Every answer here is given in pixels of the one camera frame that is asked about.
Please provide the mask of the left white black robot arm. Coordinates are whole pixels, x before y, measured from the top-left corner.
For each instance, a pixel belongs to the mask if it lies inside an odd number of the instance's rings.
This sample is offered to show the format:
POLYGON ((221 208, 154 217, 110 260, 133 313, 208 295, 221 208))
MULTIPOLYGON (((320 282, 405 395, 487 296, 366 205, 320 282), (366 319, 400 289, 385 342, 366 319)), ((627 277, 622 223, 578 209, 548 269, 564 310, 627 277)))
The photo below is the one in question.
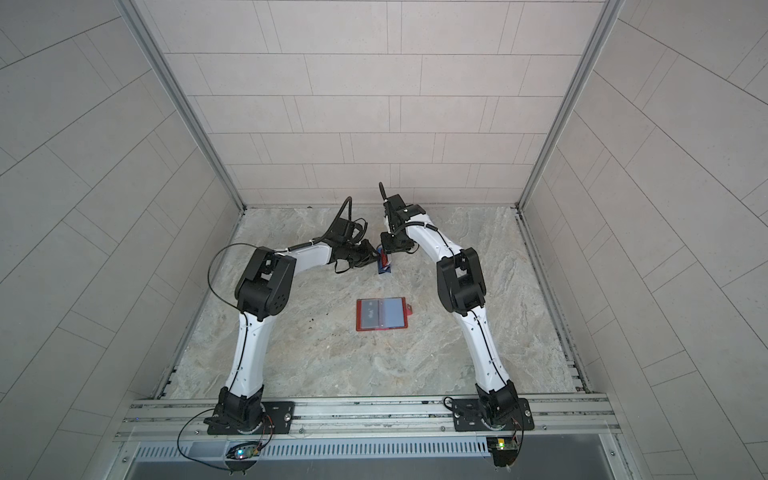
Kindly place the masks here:
POLYGON ((251 434, 268 424, 262 407, 264 363, 278 315, 287 307, 294 277, 306 270, 335 265, 349 268, 375 263, 379 254, 365 238, 367 221, 336 218, 321 236, 284 249, 255 248, 235 288, 239 314, 231 372, 210 417, 210 435, 251 434))

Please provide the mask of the red card holder wallet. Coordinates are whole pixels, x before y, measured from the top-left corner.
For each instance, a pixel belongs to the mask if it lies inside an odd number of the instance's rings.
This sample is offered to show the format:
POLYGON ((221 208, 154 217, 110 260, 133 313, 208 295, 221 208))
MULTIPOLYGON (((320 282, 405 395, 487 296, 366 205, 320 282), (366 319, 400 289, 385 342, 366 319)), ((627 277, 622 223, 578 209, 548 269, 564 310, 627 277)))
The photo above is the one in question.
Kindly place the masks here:
POLYGON ((356 330, 383 331, 406 329, 412 307, 404 297, 358 299, 356 330))

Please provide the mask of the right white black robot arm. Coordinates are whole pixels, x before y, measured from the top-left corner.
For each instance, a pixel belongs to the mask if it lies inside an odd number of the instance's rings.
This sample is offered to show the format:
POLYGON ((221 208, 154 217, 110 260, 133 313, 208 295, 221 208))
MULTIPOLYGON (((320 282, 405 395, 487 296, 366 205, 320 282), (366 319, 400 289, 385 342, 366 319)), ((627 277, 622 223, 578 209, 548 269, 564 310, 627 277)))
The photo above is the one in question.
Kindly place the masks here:
POLYGON ((486 283, 478 253, 449 240, 417 204, 380 190, 387 230, 380 235, 385 254, 418 247, 435 264, 436 290, 466 341, 475 372, 479 410, 491 429, 521 430, 525 408, 494 344, 487 318, 486 283))

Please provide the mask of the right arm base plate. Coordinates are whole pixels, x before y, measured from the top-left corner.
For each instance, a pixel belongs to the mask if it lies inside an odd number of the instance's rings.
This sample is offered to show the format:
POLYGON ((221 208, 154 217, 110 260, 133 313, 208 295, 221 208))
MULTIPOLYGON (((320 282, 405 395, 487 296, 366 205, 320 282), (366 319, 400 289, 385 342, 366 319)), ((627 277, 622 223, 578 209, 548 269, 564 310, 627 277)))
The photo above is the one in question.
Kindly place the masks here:
POLYGON ((535 429, 533 414, 525 398, 518 398, 510 405, 499 408, 484 405, 478 397, 446 396, 442 403, 451 412, 457 432, 514 432, 535 429))

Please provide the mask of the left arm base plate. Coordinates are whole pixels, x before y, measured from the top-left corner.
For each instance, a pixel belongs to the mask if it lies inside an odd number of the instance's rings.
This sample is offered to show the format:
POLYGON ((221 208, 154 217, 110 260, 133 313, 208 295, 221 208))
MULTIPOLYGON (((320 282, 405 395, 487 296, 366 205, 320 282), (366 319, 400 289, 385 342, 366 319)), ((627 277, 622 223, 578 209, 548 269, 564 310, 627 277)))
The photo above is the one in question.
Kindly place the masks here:
POLYGON ((229 414, 222 405, 203 420, 209 435, 287 434, 290 432, 296 404, 290 401, 261 402, 242 413, 229 414))

